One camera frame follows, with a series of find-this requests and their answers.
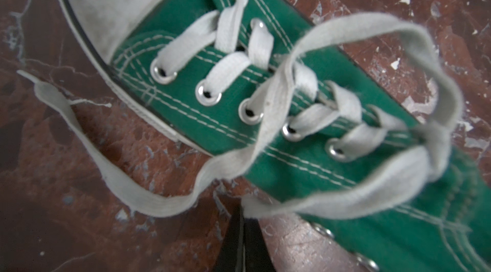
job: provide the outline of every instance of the shoelace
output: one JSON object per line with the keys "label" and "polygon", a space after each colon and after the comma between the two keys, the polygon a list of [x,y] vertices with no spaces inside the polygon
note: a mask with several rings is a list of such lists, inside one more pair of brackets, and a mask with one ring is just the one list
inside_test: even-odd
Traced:
{"label": "shoelace", "polygon": [[[221,94],[250,64],[266,69],[273,37],[264,23],[253,21],[247,54],[235,51],[247,1],[236,0],[234,6],[221,13],[209,12],[195,21],[159,52],[150,67],[152,77],[161,84],[174,81],[178,72],[195,54],[215,43],[215,48],[228,55],[196,87],[196,97],[200,103],[212,106],[219,102]],[[297,116],[287,117],[295,90],[304,92],[312,100],[318,95],[317,77],[297,61],[299,56],[311,50],[393,32],[400,34],[410,62],[423,69],[439,86],[436,109],[426,124],[413,130],[424,140],[424,144],[391,156],[349,190],[322,192],[273,205],[252,197],[242,200],[244,215],[247,217],[298,212],[329,219],[352,219],[410,200],[427,182],[439,179],[448,165],[450,134],[462,113],[463,98],[455,82],[441,70],[432,40],[423,27],[390,15],[361,13],[333,19],[312,28],[296,43],[274,75],[239,107],[239,115],[242,113],[241,119],[246,123],[261,122],[256,142],[208,160],[196,177],[192,193],[167,198],[140,187],[107,160],[84,135],[69,103],[55,87],[26,72],[18,73],[35,83],[36,97],[62,115],[98,165],[108,188],[123,203],[141,213],[165,217],[192,207],[199,194],[213,180],[233,179],[244,174],[280,130],[288,140],[301,140],[328,126],[338,117],[347,118],[358,126],[341,139],[329,140],[326,151],[339,161],[350,161],[377,148],[388,130],[406,129],[402,121],[375,106],[372,109],[380,127],[366,125],[361,121],[362,108],[358,97],[332,81],[327,84],[333,92],[334,102],[314,103]],[[244,117],[254,119],[248,122]]]}

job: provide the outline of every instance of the eyelet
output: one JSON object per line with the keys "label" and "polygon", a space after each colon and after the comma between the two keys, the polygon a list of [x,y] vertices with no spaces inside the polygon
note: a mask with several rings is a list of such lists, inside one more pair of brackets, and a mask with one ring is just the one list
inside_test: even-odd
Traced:
{"label": "eyelet", "polygon": [[370,272],[380,271],[378,264],[375,261],[371,260],[370,258],[361,255],[360,253],[353,253],[353,255],[356,257],[356,261],[360,263],[360,265],[364,266]]}
{"label": "eyelet", "polygon": [[310,226],[312,226],[312,228],[315,229],[316,232],[325,237],[331,238],[333,240],[336,238],[336,236],[330,230],[318,223],[311,222]]}
{"label": "eyelet", "polygon": [[206,107],[210,107],[212,105],[216,105],[221,99],[221,93],[217,96],[206,96],[209,95],[209,92],[204,91],[205,79],[201,80],[198,85],[196,85],[196,90],[194,93],[196,94],[196,99],[200,104]]}
{"label": "eyelet", "polygon": [[169,84],[177,77],[177,72],[167,76],[162,67],[157,65],[157,58],[155,58],[150,64],[150,74],[152,75],[152,78],[160,84]]}
{"label": "eyelet", "polygon": [[248,125],[256,125],[263,119],[264,113],[255,115],[254,112],[247,109],[248,102],[249,98],[246,98],[239,105],[239,117],[241,118],[241,121]]}
{"label": "eyelet", "polygon": [[339,142],[338,138],[329,139],[326,142],[326,146],[324,147],[326,152],[336,161],[339,161],[339,162],[353,161],[353,158],[350,158],[347,155],[345,155],[342,150],[335,148],[335,145],[337,142]]}
{"label": "eyelet", "polygon": [[266,24],[260,18],[253,18],[250,20],[250,27],[254,29],[255,26],[263,28],[266,26]]}
{"label": "eyelet", "polygon": [[301,134],[299,134],[296,130],[290,128],[290,122],[293,119],[293,116],[289,116],[286,119],[285,125],[283,125],[283,128],[281,129],[281,132],[283,133],[283,136],[285,137],[286,140],[290,142],[298,142],[303,140],[305,137]]}

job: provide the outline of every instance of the sneaker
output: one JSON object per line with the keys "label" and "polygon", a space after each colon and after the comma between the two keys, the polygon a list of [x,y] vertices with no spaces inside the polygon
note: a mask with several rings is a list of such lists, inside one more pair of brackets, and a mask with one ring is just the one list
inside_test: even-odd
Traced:
{"label": "sneaker", "polygon": [[[60,0],[114,93],[172,140],[214,156],[189,195],[153,194],[90,141],[61,93],[25,72],[131,209],[167,217],[216,179],[245,175],[371,271],[489,271],[491,192],[451,146],[463,109],[424,28],[361,13],[312,26],[285,0]],[[439,100],[421,125],[336,45],[397,33]]]}

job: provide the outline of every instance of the floor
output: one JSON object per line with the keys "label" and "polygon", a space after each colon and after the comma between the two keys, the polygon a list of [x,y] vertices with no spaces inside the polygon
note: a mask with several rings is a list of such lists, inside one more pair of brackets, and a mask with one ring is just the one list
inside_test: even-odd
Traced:
{"label": "floor", "polygon": [[[358,11],[425,25],[465,112],[454,143],[491,184],[491,0],[289,0],[314,23]],[[210,271],[238,196],[266,196],[245,179],[217,182],[167,219],[129,211],[102,182],[61,117],[34,97],[22,69],[56,85],[92,141],[150,190],[186,194],[208,159],[157,133],[117,99],[71,34],[57,0],[0,0],[0,269]],[[436,101],[431,79],[397,40],[344,50],[418,120]],[[278,271],[362,271],[345,250],[295,216],[261,220]]]}

